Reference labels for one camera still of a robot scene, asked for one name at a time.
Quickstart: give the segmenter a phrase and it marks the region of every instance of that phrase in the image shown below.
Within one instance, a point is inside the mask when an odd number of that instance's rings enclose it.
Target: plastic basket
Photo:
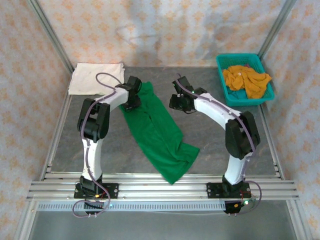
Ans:
[[[223,88],[223,94],[225,97],[226,104],[232,106],[256,106],[275,98],[274,91],[271,87],[270,82],[267,84],[266,91],[262,98],[259,99],[232,99],[229,97],[227,86],[225,83],[223,70],[234,65],[246,65],[249,64],[257,73],[263,74],[265,72],[264,67],[259,57],[254,53],[229,53],[221,54],[216,57],[218,65],[218,72],[220,81]]]

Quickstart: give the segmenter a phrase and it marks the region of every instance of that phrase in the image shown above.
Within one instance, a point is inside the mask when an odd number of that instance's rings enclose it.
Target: green cloth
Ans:
[[[141,106],[126,112],[130,131],[145,156],[162,176],[173,184],[192,166],[199,148],[183,143],[183,134],[160,99],[151,82],[142,83],[138,96]]]

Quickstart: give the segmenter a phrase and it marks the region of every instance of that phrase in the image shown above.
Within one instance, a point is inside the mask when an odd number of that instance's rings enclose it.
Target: gray mat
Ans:
[[[30,240],[295,240],[286,201],[262,201],[237,217],[220,212],[106,212],[79,219],[37,212]]]
[[[126,81],[132,75],[143,82],[152,82],[155,94],[161,99],[182,130],[183,141],[200,148],[200,153],[188,173],[223,175],[229,159],[225,148],[225,131],[202,113],[196,112],[187,115],[169,108],[170,97],[175,93],[172,81],[177,79],[177,73],[186,76],[194,88],[202,87],[214,98],[226,103],[216,68],[126,67],[124,79]],[[83,100],[87,97],[78,95],[72,97],[52,171],[82,172],[83,170],[84,152],[80,134],[77,131],[77,121]],[[241,112],[250,111],[254,115],[261,138],[256,157],[252,159],[247,169],[247,175],[275,175],[258,107],[246,106],[234,109]],[[101,168],[104,173],[158,173],[135,142],[124,116],[118,108],[110,114],[109,132],[102,146]]]

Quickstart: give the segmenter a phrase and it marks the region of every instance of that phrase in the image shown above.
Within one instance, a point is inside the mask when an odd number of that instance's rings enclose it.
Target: yellow towel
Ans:
[[[269,74],[257,73],[253,68],[235,65],[223,70],[225,84],[232,90],[245,89],[248,99],[260,99],[272,79]]]

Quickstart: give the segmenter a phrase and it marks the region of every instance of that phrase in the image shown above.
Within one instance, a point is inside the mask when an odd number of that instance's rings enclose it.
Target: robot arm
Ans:
[[[249,157],[252,155],[252,148],[248,137],[243,132],[235,116],[243,121],[256,147],[260,143],[260,137],[253,115],[248,111],[241,113],[223,103],[219,104],[222,105],[224,109],[214,104],[214,102],[219,101],[213,98],[203,88],[194,89],[185,76],[174,81],[173,85],[177,94],[172,95],[169,104],[170,108],[184,112],[192,110],[199,111],[217,122],[225,130],[225,146],[230,156],[224,179],[230,186],[239,184],[245,177]],[[179,85],[182,85],[195,95],[183,90]]]
[[[101,170],[101,149],[102,143],[109,130],[110,112],[116,107],[122,105],[125,110],[130,110],[140,106],[141,102],[137,95],[141,87],[141,80],[130,76],[127,83],[119,84],[115,87],[115,94],[99,101],[90,112],[90,115],[84,126],[84,137],[82,139],[84,153],[88,149],[88,166],[94,180],[102,184]],[[82,109],[77,123],[77,129],[80,131],[83,127],[85,116],[89,107],[97,100],[103,97],[83,101]],[[80,189],[85,193],[100,194],[101,189],[95,185],[88,173],[86,165],[86,155],[84,154],[84,167],[80,177]]]

